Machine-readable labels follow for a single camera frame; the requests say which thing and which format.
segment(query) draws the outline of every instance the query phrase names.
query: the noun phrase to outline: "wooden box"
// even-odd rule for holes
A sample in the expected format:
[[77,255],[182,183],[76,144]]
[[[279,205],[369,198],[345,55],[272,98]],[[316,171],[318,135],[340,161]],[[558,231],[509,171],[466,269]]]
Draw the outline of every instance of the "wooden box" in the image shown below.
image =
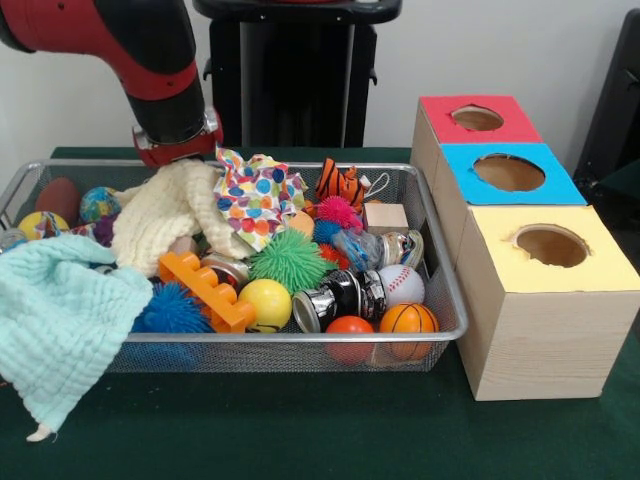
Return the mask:
[[441,145],[459,143],[542,143],[542,139],[513,97],[422,97],[411,164],[422,169],[432,191]]
[[597,397],[640,306],[640,278],[592,207],[471,207],[458,340],[477,400]]
[[468,205],[585,205],[543,143],[442,145],[433,198],[454,265]]
[[372,235],[409,232],[407,214],[401,203],[365,203],[363,210],[367,232]]

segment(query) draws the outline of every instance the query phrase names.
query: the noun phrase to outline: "metal basket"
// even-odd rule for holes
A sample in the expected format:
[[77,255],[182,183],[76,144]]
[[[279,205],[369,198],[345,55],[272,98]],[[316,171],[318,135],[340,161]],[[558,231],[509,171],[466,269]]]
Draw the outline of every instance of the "metal basket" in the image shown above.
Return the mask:
[[[316,184],[319,163],[290,163],[307,185]],[[425,262],[419,273],[426,285],[425,305],[438,318],[440,332],[424,334],[304,334],[295,321],[277,334],[130,334],[109,368],[110,372],[336,372],[429,371],[449,341],[467,329],[467,314],[440,229],[439,220],[421,172],[409,165],[358,164],[360,174],[375,180],[389,174],[387,188],[376,198],[405,207],[411,229],[425,239]],[[42,189],[57,177],[71,179],[81,192],[96,186],[124,190],[153,175],[141,162],[128,160],[46,160],[22,167],[0,196],[0,228],[16,226],[34,211]],[[334,355],[328,353],[333,348]],[[392,350],[424,352],[416,361],[400,360]],[[359,365],[345,365],[340,357],[371,351]]]

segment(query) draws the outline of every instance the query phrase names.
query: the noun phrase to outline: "baseball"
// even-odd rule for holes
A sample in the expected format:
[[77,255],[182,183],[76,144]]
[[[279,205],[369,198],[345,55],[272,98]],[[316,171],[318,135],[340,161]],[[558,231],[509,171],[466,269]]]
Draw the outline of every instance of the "baseball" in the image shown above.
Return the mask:
[[387,294],[387,309],[400,303],[424,301],[424,282],[413,268],[391,265],[379,273]]

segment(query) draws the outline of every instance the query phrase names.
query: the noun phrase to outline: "brown ball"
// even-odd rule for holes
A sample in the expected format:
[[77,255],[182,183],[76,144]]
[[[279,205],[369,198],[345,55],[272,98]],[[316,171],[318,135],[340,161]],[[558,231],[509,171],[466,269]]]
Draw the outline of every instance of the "brown ball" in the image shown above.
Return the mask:
[[56,178],[49,183],[36,200],[36,211],[53,212],[73,228],[78,221],[81,195],[71,180]]
[[[391,308],[380,322],[381,333],[439,332],[435,315],[419,303],[401,303]],[[391,353],[399,360],[422,360],[431,350],[429,342],[389,343]]]

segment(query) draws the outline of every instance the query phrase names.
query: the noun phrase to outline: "yellow ball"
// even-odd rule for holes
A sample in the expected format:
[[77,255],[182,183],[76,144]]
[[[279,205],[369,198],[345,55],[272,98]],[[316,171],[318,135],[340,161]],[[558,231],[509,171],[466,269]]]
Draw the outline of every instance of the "yellow ball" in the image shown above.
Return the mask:
[[256,321],[247,327],[250,332],[279,332],[291,318],[291,296],[274,280],[254,280],[242,289],[238,299],[256,308]]
[[55,237],[58,232],[69,230],[69,225],[60,215],[51,212],[35,212],[22,219],[18,228],[27,240]]

